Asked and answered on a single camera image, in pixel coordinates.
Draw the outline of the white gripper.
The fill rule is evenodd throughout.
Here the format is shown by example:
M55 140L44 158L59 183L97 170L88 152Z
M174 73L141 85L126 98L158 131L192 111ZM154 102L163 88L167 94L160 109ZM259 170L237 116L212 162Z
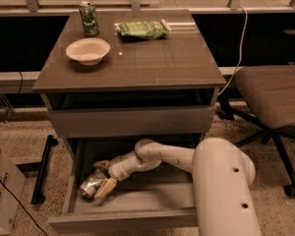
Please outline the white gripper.
M146 163L134 151L116 156L110 162L109 160L97 161L93 167L108 169L108 174L112 177L103 180L93 197L95 200L104 199L109 195L115 189L117 181L123 181L132 173L144 172L147 169Z

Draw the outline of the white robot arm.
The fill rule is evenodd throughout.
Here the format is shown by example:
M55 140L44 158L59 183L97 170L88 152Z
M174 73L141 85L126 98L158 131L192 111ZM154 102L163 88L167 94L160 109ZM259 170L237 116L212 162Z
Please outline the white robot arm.
M132 151L104 162L108 177L94 197L105 198L119 181L162 162L192 174L200 236L262 236L249 190L256 176L254 163L220 138L205 139L194 148L142 139Z

